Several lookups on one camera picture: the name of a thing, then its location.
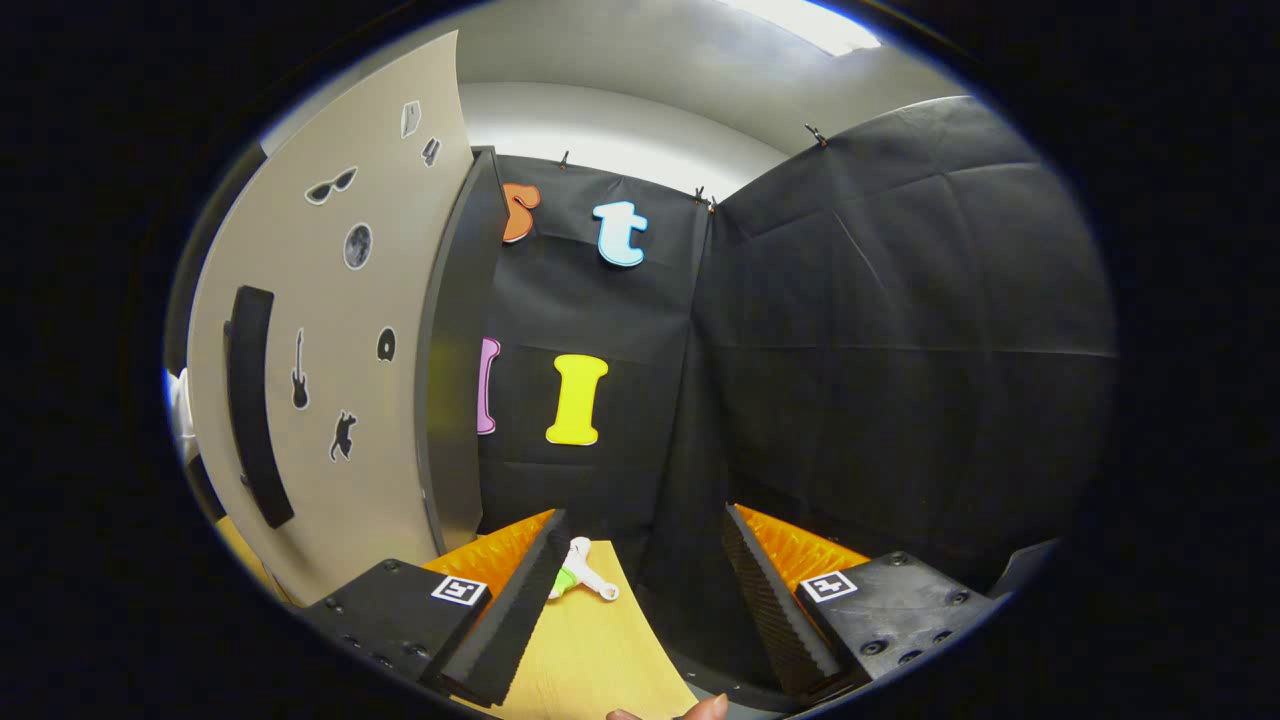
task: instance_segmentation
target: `sticker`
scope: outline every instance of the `sticker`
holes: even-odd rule
[[[401,140],[417,132],[417,123],[422,120],[422,104],[417,100],[406,102],[401,108]]]
[[[356,227],[347,232],[347,240],[342,245],[342,259],[347,268],[358,270],[369,261],[369,254],[374,250],[374,231],[365,223],[356,223]]]
[[[827,573],[817,578],[800,583],[809,592],[814,602],[827,602],[828,600],[846,596],[858,591],[858,585],[849,582],[841,571]]]
[[[636,215],[636,206],[626,200],[596,205],[591,214],[600,218],[600,238],[596,245],[600,255],[623,268],[639,265],[644,260],[644,250],[631,247],[631,231],[644,231],[649,219]]]
[[[311,405],[307,396],[307,374],[302,372],[302,328],[298,328],[298,364],[293,366],[293,407],[306,410]]]
[[[422,149],[422,160],[426,161],[426,167],[430,168],[435,164],[435,155],[440,151],[440,141],[434,137],[426,141],[426,147]]]
[[[507,196],[507,229],[502,231],[503,242],[516,242],[534,229],[534,215],[529,210],[538,208],[543,196],[531,184],[502,183],[502,193]]]
[[[356,416],[348,415],[346,410],[338,413],[338,427],[333,429],[333,445],[329,446],[329,460],[338,461],[338,451],[351,462],[351,427],[356,424]]]
[[[326,200],[333,197],[334,192],[343,192],[351,187],[351,183],[356,181],[357,169],[356,167],[347,168],[338,173],[338,177],[312,186],[303,197],[312,205],[324,205]]]
[[[431,597],[438,597],[440,600],[447,600],[449,602],[457,602],[458,605],[475,605],[480,600],[480,594],[484,589],[489,587],[484,583],[476,580],[467,580],[463,578],[454,578],[453,575],[445,575],[444,582],[440,583],[438,588],[431,591]]]
[[[390,363],[396,359],[396,331],[383,328],[383,334],[378,336],[378,361]]]
[[[609,366],[590,355],[561,355],[556,359],[556,369],[561,374],[561,396],[556,424],[547,428],[547,442],[595,445],[600,438],[600,433],[591,427],[595,386],[608,374]]]
[[[489,416],[489,366],[502,352],[502,345],[486,337],[480,341],[480,393],[476,396],[476,434],[486,436],[498,429],[498,423]]]

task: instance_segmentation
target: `black fabric backdrop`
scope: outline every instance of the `black fabric backdrop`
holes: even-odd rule
[[[500,170],[541,204],[494,277],[481,532],[568,507],[705,689],[777,689],[719,544],[726,502],[979,591],[1066,528],[1108,411],[1111,301],[1059,176],[978,101],[876,118],[714,214],[612,173]],[[617,200],[649,218],[631,269],[595,246],[591,208]],[[609,364],[590,447],[543,434],[563,352]]]

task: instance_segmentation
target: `hand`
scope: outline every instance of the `hand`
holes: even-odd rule
[[[728,696],[721,693],[709,697],[689,708],[689,712],[680,716],[680,720],[724,720],[728,717]],[[626,710],[614,710],[604,716],[604,720],[640,720]]]

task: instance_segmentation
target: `black handle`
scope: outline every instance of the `black handle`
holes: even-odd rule
[[[274,301],[275,295],[265,290],[241,287],[225,325],[232,438],[244,473],[242,480],[273,529],[293,518],[266,425],[266,329]]]

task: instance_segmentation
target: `ceiling light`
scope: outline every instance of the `ceiling light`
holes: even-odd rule
[[[832,55],[879,47],[879,41],[854,20],[805,0],[718,0],[790,31]]]

